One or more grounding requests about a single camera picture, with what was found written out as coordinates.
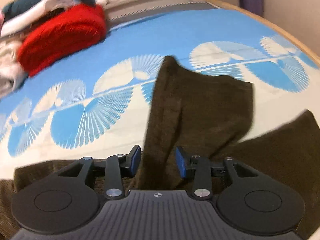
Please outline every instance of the metal screw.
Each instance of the metal screw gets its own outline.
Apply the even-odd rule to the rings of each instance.
[[[195,195],[198,197],[207,197],[210,195],[210,191],[204,188],[195,190]]]
[[[106,191],[106,194],[109,197],[119,197],[122,194],[122,191],[118,188],[111,188]]]

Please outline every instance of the red fuzzy fabric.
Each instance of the red fuzzy fabric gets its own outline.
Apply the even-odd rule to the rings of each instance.
[[[18,50],[18,62],[34,76],[55,61],[90,47],[107,33],[104,11],[79,4],[34,30]]]

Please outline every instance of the bed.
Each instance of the bed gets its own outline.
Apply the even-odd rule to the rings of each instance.
[[[254,83],[254,121],[243,140],[306,108],[320,118],[316,56],[240,11],[190,2],[132,11],[111,24],[104,41],[56,62],[1,100],[0,178],[35,162],[106,158],[143,146],[166,55],[192,71]]]

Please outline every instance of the pile of clothes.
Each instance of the pile of clothes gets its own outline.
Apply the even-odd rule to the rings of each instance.
[[[14,0],[0,9],[0,98],[55,61],[106,37],[116,0]]]

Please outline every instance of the brown cloth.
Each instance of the brown cloth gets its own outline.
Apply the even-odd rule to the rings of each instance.
[[[250,128],[252,109],[252,84],[194,73],[166,57],[155,84],[141,167],[128,188],[189,189],[175,164],[177,145],[212,160],[232,156],[301,194],[306,211],[297,233],[308,238],[320,225],[320,129],[306,111],[278,130],[237,143]],[[10,212],[12,194],[71,162],[30,165],[17,169],[14,181],[0,181],[4,237],[18,230]],[[215,193],[221,191],[220,180],[212,181]],[[95,191],[102,188],[100,178]]]

